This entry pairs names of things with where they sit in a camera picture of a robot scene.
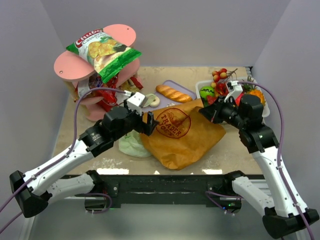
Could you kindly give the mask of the red Chuba chips bag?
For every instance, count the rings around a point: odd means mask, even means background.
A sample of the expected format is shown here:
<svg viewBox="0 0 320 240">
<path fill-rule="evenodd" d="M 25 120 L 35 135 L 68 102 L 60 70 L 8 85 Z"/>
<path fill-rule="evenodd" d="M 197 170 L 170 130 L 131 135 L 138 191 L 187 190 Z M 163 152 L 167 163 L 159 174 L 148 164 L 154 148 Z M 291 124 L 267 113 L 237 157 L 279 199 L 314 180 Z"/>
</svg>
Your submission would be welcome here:
<svg viewBox="0 0 320 240">
<path fill-rule="evenodd" d="M 136 93 L 143 89 L 143 85 L 140 82 L 139 77 L 135 74 L 127 81 L 122 83 L 119 86 L 119 89 L 122 91 Z M 100 100 L 97 104 L 106 112 L 108 112 L 112 107 L 118 106 L 119 104 L 123 103 L 124 101 L 124 97 L 118 92 L 114 91 L 102 91 L 101 96 L 103 97 L 103 99 Z"/>
</svg>

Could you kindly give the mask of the brown Trader Joe's bag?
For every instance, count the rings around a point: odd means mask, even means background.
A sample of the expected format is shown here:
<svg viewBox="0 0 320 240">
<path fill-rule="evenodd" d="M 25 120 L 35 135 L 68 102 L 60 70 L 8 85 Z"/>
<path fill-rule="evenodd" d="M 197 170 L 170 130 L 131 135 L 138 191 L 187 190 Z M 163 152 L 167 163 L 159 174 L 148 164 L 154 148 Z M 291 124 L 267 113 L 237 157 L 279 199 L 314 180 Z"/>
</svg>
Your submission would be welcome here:
<svg viewBox="0 0 320 240">
<path fill-rule="evenodd" d="M 164 167 L 181 170 L 200 160 L 226 134 L 199 110 L 201 99 L 153 111 L 158 125 L 150 136 L 140 134 L 144 148 Z"/>
</svg>

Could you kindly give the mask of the green Chuba cassava chips bag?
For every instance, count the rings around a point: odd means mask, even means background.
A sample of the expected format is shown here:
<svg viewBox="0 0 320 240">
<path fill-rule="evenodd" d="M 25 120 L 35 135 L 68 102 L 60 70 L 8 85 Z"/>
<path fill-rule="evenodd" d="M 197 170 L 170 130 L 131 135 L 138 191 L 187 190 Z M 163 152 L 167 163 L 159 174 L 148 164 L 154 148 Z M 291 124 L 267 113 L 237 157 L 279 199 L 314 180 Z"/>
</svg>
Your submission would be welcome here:
<svg viewBox="0 0 320 240">
<path fill-rule="evenodd" d="M 142 55 L 140 51 L 115 40 L 102 28 L 85 33 L 66 50 L 92 65 L 105 84 Z"/>
</svg>

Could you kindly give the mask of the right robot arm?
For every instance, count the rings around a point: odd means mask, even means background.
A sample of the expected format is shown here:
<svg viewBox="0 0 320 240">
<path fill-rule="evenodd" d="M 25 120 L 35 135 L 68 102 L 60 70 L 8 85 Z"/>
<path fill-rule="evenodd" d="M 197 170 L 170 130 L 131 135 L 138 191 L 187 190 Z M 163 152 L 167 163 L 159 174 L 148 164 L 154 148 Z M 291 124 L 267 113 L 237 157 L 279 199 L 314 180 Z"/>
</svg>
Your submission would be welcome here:
<svg viewBox="0 0 320 240">
<path fill-rule="evenodd" d="M 257 96 L 245 94 L 239 105 L 219 97 L 199 113 L 214 124 L 226 122 L 238 129 L 239 138 L 258 163 L 270 195 L 253 185 L 240 171 L 225 175 L 232 192 L 245 199 L 262 217 L 267 233 L 280 239 L 301 231 L 320 219 L 317 210 L 302 200 L 278 156 L 280 144 L 273 130 L 263 123 L 264 106 Z"/>
</svg>

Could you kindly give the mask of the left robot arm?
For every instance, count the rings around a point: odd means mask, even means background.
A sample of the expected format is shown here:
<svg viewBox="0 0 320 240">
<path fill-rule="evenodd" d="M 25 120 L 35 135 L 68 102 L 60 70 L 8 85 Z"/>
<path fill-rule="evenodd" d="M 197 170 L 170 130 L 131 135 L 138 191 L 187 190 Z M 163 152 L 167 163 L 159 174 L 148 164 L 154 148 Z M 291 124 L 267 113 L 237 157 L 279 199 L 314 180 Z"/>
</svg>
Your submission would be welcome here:
<svg viewBox="0 0 320 240">
<path fill-rule="evenodd" d="M 75 167 L 111 149 L 121 137 L 136 131 L 150 136 L 159 124 L 152 112 L 146 114 L 117 106 L 88 128 L 60 154 L 28 172 L 15 171 L 9 176 L 11 190 L 25 218 L 38 215 L 49 204 L 75 196 L 99 196 L 106 184 L 95 170 L 64 179 Z"/>
</svg>

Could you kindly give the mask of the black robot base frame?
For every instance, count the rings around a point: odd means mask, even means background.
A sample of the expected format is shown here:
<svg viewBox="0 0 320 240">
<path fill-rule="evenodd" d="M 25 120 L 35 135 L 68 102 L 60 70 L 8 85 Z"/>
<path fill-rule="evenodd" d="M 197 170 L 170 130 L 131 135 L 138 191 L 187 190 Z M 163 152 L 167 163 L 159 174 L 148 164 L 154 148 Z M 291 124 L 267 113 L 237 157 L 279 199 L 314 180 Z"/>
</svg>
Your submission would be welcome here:
<svg viewBox="0 0 320 240">
<path fill-rule="evenodd" d="M 98 174 L 87 171 L 93 178 L 91 193 L 104 193 L 111 197 L 107 202 L 112 208 L 123 205 L 203 205 L 214 207 L 213 200 L 226 209 L 238 209 L 240 197 L 232 189 L 232 181 L 243 177 L 237 170 L 227 174 L 213 175 L 120 175 Z"/>
</svg>

